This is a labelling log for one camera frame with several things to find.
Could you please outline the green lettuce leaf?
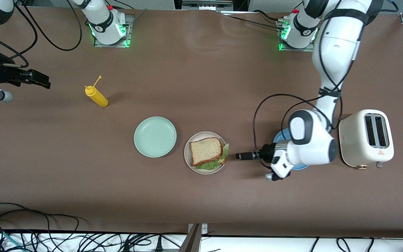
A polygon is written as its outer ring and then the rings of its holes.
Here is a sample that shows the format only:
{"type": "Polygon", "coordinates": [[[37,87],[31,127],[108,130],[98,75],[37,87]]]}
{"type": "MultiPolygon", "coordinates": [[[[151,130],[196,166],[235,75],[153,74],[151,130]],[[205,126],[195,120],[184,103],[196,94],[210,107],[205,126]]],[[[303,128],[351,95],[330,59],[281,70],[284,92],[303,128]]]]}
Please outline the green lettuce leaf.
{"type": "MultiPolygon", "coordinates": [[[[225,157],[228,158],[228,153],[229,153],[229,144],[226,144],[226,145],[223,146],[223,154],[222,154],[221,158],[225,158],[225,157]]],[[[196,167],[196,169],[211,171],[211,170],[215,170],[215,169],[217,169],[217,168],[219,168],[221,166],[222,165],[220,165],[218,163],[218,159],[217,159],[217,160],[208,162],[206,164],[199,165],[199,166],[196,167]]]]}

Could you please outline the yellow mustard squeeze bottle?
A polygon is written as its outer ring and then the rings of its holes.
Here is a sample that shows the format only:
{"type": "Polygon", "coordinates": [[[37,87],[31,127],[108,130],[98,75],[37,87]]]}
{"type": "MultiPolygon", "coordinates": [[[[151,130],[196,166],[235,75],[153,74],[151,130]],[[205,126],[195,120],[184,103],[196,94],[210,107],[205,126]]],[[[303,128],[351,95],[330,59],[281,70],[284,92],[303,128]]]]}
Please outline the yellow mustard squeeze bottle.
{"type": "Polygon", "coordinates": [[[85,94],[93,100],[99,107],[107,107],[109,104],[108,99],[96,88],[96,84],[99,80],[102,79],[102,76],[99,75],[97,80],[94,82],[93,85],[85,86],[85,94]]]}

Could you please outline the blue round plate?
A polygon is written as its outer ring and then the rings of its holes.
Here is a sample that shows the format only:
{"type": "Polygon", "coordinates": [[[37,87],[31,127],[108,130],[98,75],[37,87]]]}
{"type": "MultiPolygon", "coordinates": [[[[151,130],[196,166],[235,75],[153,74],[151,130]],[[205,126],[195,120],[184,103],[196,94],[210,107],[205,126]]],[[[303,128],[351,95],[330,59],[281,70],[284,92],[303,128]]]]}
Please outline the blue round plate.
{"type": "MultiPolygon", "coordinates": [[[[274,137],[273,142],[280,142],[283,140],[291,140],[291,134],[288,128],[285,128],[278,132],[278,134],[274,137]]],[[[292,170],[303,170],[307,168],[309,165],[298,164],[292,167],[292,170]]]]}

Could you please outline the beige round plate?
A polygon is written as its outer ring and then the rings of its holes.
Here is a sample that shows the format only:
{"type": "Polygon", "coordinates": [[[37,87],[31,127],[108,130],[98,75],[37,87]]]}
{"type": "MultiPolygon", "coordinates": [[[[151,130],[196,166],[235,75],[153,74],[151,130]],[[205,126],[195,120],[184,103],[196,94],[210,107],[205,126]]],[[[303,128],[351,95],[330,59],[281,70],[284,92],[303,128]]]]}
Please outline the beige round plate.
{"type": "Polygon", "coordinates": [[[214,132],[210,132],[210,131],[202,131],[202,132],[199,132],[199,133],[193,135],[191,138],[189,138],[189,140],[186,142],[186,145],[184,147],[184,159],[186,161],[186,164],[188,165],[188,167],[190,169],[192,169],[192,171],[194,171],[198,174],[203,174],[203,175],[214,174],[214,173],[220,171],[222,169],[222,167],[224,166],[224,165],[222,165],[221,167],[219,167],[215,170],[208,171],[208,170],[198,170],[198,169],[196,169],[196,167],[193,167],[191,165],[191,151],[189,150],[189,143],[194,142],[194,141],[199,141],[204,138],[211,138],[211,137],[218,138],[224,145],[227,144],[220,135],[218,135],[214,132]]]}

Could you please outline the light green round plate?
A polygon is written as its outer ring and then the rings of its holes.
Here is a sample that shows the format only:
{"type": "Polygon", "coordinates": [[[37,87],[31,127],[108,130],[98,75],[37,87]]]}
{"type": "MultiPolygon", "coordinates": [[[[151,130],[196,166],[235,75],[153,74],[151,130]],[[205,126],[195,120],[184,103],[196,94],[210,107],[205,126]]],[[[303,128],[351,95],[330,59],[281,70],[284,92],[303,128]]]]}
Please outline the light green round plate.
{"type": "Polygon", "coordinates": [[[150,117],[139,123],[133,142],[136,149],[148,158],[159,158],[173,150],[177,131],[173,123],[163,117],[150,117]]]}

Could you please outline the white two-slot toaster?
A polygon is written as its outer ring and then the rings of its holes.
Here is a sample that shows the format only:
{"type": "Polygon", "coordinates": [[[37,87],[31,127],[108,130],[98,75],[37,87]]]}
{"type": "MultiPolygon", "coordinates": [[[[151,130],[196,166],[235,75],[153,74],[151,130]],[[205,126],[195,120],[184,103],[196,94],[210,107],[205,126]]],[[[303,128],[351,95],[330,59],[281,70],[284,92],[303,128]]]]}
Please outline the white two-slot toaster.
{"type": "Polygon", "coordinates": [[[382,168],[394,157],[394,143],[387,115],[380,110],[360,110],[339,123],[341,157],[347,166],[382,168]]]}

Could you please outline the black equipment box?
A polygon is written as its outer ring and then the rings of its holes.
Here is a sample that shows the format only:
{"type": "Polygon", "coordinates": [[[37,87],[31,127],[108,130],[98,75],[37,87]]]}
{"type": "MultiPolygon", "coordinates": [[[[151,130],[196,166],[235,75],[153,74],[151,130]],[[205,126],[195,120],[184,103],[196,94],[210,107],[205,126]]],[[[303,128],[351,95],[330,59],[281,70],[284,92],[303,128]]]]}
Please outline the black equipment box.
{"type": "Polygon", "coordinates": [[[180,10],[247,11],[249,0],[173,0],[180,10]]]}

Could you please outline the aluminium profile post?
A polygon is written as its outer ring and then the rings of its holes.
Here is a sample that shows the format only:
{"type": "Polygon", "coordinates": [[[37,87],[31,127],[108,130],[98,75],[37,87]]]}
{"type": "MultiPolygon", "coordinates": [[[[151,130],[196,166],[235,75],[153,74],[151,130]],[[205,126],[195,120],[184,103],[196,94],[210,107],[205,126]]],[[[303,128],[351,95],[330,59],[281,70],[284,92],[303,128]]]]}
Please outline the aluminium profile post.
{"type": "Polygon", "coordinates": [[[202,235],[208,233],[207,223],[190,223],[188,234],[178,252],[199,252],[202,235]]]}

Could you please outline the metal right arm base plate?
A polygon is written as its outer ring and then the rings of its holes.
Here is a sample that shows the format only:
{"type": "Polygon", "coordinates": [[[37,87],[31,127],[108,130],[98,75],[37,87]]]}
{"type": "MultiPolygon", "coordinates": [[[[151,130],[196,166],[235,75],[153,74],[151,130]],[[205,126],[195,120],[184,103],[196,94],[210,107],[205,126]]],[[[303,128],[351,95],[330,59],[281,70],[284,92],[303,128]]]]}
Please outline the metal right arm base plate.
{"type": "Polygon", "coordinates": [[[105,45],[100,43],[96,37],[94,37],[94,47],[96,48],[129,48],[132,39],[132,32],[133,32],[133,22],[135,18],[134,15],[126,15],[125,24],[119,25],[120,31],[124,33],[123,37],[120,41],[115,44],[105,45]]]}

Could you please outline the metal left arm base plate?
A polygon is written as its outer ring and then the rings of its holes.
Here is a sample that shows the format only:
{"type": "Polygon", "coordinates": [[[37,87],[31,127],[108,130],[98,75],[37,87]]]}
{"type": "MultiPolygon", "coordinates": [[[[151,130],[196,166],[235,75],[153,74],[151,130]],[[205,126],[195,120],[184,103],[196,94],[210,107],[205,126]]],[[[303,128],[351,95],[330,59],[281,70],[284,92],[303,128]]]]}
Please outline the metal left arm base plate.
{"type": "Polygon", "coordinates": [[[279,49],[279,51],[312,52],[314,49],[313,45],[314,45],[314,40],[316,38],[316,33],[317,33],[318,29],[315,29],[308,46],[306,46],[305,48],[294,48],[294,47],[290,46],[285,40],[287,38],[288,34],[292,31],[289,21],[290,21],[289,19],[283,19],[283,18],[278,18],[278,20],[276,21],[277,28],[282,28],[281,30],[278,30],[278,49],[279,49]]]}

